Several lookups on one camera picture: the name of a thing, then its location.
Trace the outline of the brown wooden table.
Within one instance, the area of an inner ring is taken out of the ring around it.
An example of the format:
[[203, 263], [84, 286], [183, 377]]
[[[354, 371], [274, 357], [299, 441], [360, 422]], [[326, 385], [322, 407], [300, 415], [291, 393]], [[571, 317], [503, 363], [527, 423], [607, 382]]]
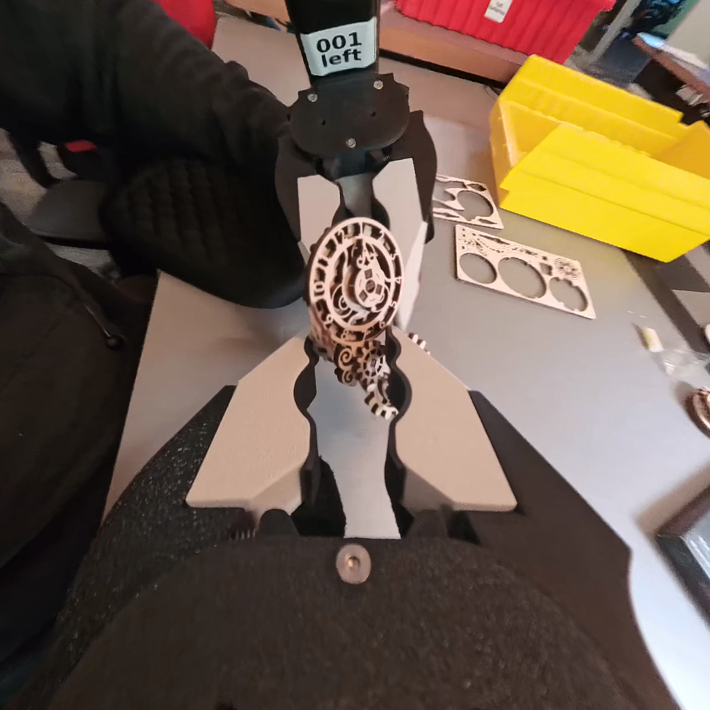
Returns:
[[380, 12], [381, 55], [450, 75], [506, 85], [528, 59], [508, 48], [405, 17], [394, 5]]

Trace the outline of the wooden sheet with curved cutouts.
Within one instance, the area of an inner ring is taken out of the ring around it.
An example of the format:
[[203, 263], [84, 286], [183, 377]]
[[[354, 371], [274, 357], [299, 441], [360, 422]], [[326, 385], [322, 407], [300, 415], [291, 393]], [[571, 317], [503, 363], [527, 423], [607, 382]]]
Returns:
[[452, 224], [503, 229], [498, 207], [485, 183], [439, 173], [435, 186], [434, 218]]

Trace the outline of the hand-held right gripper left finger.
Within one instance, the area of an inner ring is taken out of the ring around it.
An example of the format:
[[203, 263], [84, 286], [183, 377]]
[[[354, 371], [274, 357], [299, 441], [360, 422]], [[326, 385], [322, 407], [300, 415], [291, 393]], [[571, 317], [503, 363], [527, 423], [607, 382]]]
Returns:
[[317, 362], [299, 334], [240, 379], [186, 495], [190, 507], [294, 513], [315, 502], [321, 466], [308, 410]]

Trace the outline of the clear plastic bag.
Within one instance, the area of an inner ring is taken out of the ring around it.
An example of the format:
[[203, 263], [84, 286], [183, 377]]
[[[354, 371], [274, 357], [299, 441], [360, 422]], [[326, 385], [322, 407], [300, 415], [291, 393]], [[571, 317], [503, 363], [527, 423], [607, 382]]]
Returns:
[[687, 348], [664, 348], [657, 344], [646, 345], [654, 367], [674, 384], [685, 383], [692, 387], [704, 386], [708, 380], [709, 354]]

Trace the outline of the wooden gear clock model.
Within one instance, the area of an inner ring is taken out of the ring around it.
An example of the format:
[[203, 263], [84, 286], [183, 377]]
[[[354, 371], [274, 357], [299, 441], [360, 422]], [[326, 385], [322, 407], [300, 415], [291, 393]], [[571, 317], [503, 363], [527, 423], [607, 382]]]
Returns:
[[384, 224], [351, 217], [324, 232], [307, 263], [313, 349], [333, 365], [340, 383], [360, 386], [368, 410], [387, 422], [398, 408], [389, 394], [386, 339], [412, 317], [428, 232], [422, 223], [406, 256]]

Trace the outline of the red container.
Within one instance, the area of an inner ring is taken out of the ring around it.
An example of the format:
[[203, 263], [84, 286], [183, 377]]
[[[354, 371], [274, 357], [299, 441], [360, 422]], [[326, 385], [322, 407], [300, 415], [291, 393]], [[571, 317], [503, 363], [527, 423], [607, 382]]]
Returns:
[[405, 17], [563, 64], [615, 1], [396, 1]]

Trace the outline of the stacked dark wooden gears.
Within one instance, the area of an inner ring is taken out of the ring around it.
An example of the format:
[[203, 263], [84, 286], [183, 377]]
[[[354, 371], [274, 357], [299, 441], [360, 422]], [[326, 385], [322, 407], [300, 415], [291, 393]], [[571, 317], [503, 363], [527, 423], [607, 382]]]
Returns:
[[686, 397], [686, 408], [697, 428], [709, 437], [709, 389], [697, 388]]

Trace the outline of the wooden sheet with round holes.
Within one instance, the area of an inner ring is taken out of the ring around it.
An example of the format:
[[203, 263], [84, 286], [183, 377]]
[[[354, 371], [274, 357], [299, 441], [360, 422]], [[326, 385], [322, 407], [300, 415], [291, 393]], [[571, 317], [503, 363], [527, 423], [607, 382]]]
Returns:
[[[489, 264], [493, 279], [484, 283], [469, 276], [462, 265], [462, 259], [465, 256], [474, 256]], [[501, 273], [501, 265], [503, 262], [511, 260], [532, 269], [542, 285], [540, 295], [525, 295], [506, 282]], [[588, 320], [596, 319], [596, 311], [581, 263], [572, 258], [458, 224], [454, 229], [454, 269], [455, 278], [460, 283], [475, 285]], [[571, 307], [557, 297], [552, 289], [555, 283], [564, 283], [575, 289], [581, 296], [581, 307]]]

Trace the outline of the grey desk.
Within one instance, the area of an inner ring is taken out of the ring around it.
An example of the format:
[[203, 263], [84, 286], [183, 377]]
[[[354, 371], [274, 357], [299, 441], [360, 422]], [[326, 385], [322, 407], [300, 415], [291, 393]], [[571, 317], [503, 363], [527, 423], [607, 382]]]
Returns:
[[[284, 104], [308, 85], [295, 38], [231, 16], [214, 51], [243, 65]], [[493, 92], [481, 84], [381, 60], [425, 114], [439, 172], [492, 187]], [[581, 262], [596, 319], [533, 305], [454, 277], [454, 225], [435, 220], [407, 328], [506, 419], [633, 551], [638, 625], [683, 709], [709, 708], [709, 627], [652, 535], [709, 484], [709, 438], [689, 419], [684, 390], [647, 352], [635, 324], [679, 336], [623, 252], [503, 212], [503, 236]], [[307, 324], [305, 306], [250, 310], [161, 275], [106, 507], [219, 390], [235, 384]], [[386, 423], [332, 369], [317, 371], [319, 451], [332, 467], [346, 533], [397, 532], [381, 468]]]

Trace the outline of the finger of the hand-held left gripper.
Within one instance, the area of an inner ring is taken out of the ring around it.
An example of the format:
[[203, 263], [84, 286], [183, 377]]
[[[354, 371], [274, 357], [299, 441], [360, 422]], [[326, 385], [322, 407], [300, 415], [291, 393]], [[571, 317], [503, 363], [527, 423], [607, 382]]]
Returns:
[[372, 181], [373, 196], [384, 208], [392, 234], [400, 249], [403, 285], [395, 324], [408, 330], [420, 293], [422, 259], [428, 222], [422, 216], [413, 160], [389, 162]]
[[299, 247], [308, 263], [315, 245], [332, 228], [341, 208], [342, 189], [322, 175], [302, 176], [297, 179], [297, 199]]

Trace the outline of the yellow plastic bin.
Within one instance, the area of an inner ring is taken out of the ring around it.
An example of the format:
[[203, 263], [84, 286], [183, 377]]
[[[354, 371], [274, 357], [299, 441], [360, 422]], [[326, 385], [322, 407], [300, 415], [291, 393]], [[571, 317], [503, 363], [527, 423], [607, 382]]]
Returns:
[[684, 136], [679, 111], [538, 56], [529, 57], [489, 117], [496, 189], [506, 175], [560, 126], [574, 126], [654, 156]]
[[501, 208], [661, 262], [709, 241], [709, 127], [699, 121], [662, 160], [571, 125], [531, 151], [491, 128]]

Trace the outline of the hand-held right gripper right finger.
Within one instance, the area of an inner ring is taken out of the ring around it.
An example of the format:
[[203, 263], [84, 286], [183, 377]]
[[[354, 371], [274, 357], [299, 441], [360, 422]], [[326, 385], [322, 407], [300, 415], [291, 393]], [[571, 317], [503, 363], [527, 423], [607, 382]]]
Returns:
[[517, 500], [466, 385], [403, 331], [387, 336], [393, 499], [408, 513], [510, 512]]

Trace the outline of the person's black jacket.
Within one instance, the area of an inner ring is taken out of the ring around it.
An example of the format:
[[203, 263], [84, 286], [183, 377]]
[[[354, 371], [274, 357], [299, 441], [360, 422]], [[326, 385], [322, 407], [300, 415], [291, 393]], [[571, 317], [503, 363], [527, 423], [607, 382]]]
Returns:
[[1, 669], [45, 643], [98, 528], [148, 307], [1, 205]]

